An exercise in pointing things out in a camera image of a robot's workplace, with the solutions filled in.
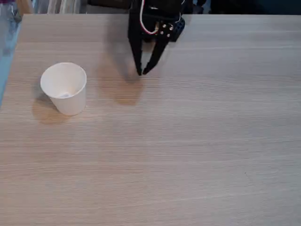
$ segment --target cup rim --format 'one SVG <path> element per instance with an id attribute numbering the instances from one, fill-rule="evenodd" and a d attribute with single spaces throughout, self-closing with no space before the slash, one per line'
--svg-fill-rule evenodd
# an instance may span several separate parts
<path id="1" fill-rule="evenodd" d="M 82 88 L 81 88 L 79 91 L 77 91 L 75 94 L 73 94 L 73 95 L 71 95 L 71 96 L 68 96 L 68 97 L 53 97 L 53 96 L 49 95 L 48 93 L 46 93 L 46 92 L 44 91 L 43 86 L 42 86 L 42 78 L 43 78 L 43 76 L 46 74 L 46 72 L 47 72 L 48 70 L 50 70 L 50 69 L 52 69 L 53 67 L 58 66 L 58 65 L 73 65 L 73 66 L 75 65 L 75 66 L 79 67 L 79 69 L 84 73 L 84 75 L 85 75 L 85 82 L 84 82 L 84 85 L 83 85 Z M 53 98 L 53 99 L 60 99 L 60 100 L 63 100 L 63 99 L 69 99 L 69 98 L 72 98 L 72 97 L 76 96 L 77 94 L 79 94 L 79 93 L 86 87 L 86 85 L 87 85 L 87 74 L 86 74 L 86 71 L 85 71 L 81 66 L 79 66 L 79 65 L 77 65 L 77 64 L 75 64 L 75 63 L 72 63 L 72 62 L 61 62 L 61 63 L 57 63 L 57 64 L 54 64 L 54 65 L 50 66 L 49 68 L 47 68 L 47 69 L 44 71 L 44 73 L 42 74 L 41 79 L 40 79 L 40 86 L 41 86 L 42 91 L 43 91 L 48 97 Z"/>

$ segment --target wood grain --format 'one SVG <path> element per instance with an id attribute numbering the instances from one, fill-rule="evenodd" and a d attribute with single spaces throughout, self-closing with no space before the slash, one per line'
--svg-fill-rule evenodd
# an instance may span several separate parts
<path id="1" fill-rule="evenodd" d="M 0 112 L 0 225 L 301 224 L 301 17 L 186 19 L 138 78 L 127 16 L 24 17 Z M 78 116 L 39 88 L 58 62 L 87 72 Z"/>

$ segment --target light wood tabletop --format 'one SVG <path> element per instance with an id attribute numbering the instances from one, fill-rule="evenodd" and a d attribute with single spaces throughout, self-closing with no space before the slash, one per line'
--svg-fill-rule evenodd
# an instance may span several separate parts
<path id="1" fill-rule="evenodd" d="M 1 226 L 301 225 L 301 17 L 186 20 L 139 78 L 126 15 L 24 16 L 0 110 Z M 39 87 L 58 62 L 87 72 L 80 115 Z"/>

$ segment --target paper cup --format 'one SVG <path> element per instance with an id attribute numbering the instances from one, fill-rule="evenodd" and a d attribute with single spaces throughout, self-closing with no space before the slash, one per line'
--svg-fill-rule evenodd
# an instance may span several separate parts
<path id="1" fill-rule="evenodd" d="M 41 88 L 58 111 L 73 116 L 86 107 L 87 75 L 73 63 L 59 63 L 48 68 L 41 77 Z"/>

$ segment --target white wire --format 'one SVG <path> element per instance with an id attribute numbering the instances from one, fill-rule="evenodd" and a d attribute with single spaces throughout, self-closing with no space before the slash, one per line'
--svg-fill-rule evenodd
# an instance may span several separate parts
<path id="1" fill-rule="evenodd" d="M 148 34 L 155 34 L 155 33 L 158 32 L 158 28 L 156 28 L 153 32 L 150 32 L 149 30 L 146 29 L 146 27 L 143 24 L 142 17 L 143 17 L 144 4 L 145 4 L 145 0 L 142 0 L 142 2 L 141 2 L 141 9 L 140 9 L 140 24 L 141 24 L 141 27 L 144 29 L 144 31 L 146 33 L 148 33 Z"/>
<path id="2" fill-rule="evenodd" d="M 179 20 L 178 20 L 177 22 L 175 22 L 175 23 L 178 23 L 178 22 L 181 20 L 181 17 L 182 17 L 182 15 L 181 15 L 181 13 L 180 13 L 180 18 L 179 18 Z"/>

